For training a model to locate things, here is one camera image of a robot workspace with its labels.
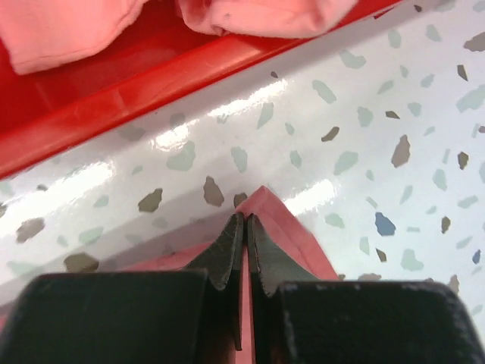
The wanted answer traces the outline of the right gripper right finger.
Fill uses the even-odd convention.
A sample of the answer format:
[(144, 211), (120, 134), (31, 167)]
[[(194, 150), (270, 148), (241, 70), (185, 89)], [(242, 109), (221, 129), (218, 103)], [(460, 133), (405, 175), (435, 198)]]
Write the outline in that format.
[(320, 279), (246, 222), (256, 363), (482, 363), (458, 296), (431, 281)]

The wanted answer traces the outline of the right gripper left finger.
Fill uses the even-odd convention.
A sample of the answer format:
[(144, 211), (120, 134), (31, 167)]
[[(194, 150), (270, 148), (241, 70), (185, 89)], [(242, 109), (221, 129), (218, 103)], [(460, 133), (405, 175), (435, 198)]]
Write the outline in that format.
[(1, 332), (3, 363), (233, 363), (242, 348), (244, 218), (177, 270), (33, 279)]

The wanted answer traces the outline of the dusty pink t shirt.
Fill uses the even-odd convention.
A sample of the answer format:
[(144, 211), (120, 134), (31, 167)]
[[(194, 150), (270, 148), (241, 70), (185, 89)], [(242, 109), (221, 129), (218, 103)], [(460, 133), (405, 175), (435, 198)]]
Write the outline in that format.
[[(310, 234), (299, 223), (298, 219), (290, 213), (289, 209), (266, 188), (262, 187), (258, 189), (252, 196), (237, 207), (232, 215), (238, 213), (244, 218), (242, 268), (239, 280), (242, 348), (236, 353), (236, 360), (233, 363), (256, 363), (253, 357), (252, 296), (246, 232), (246, 222), (249, 216), (257, 216), (269, 237), (310, 273), (320, 279), (332, 280), (336, 279), (337, 275), (314, 236)], [(185, 249), (171, 256), (162, 256), (141, 263), (129, 271), (177, 270), (186, 266), (198, 254), (212, 244), (219, 235), (212, 242), (203, 246)], [(7, 317), (8, 315), (1, 320), (1, 332)]]

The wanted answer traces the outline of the red plastic bin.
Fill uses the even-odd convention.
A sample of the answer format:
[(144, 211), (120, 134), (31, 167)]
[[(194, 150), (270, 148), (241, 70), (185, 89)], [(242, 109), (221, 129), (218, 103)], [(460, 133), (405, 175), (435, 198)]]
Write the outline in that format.
[(171, 1), (150, 1), (102, 52), (19, 76), (1, 53), (1, 174), (8, 176), (137, 116), (300, 45), (208, 36)]

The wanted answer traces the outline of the light pink t shirt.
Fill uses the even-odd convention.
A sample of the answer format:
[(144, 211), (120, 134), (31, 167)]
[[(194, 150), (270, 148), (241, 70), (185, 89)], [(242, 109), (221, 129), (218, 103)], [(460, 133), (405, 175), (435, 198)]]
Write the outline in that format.
[[(3, 1), (1, 40), (19, 75), (92, 56), (140, 15), (143, 1)], [(354, 1), (177, 1), (197, 33), (306, 39), (327, 32)]]

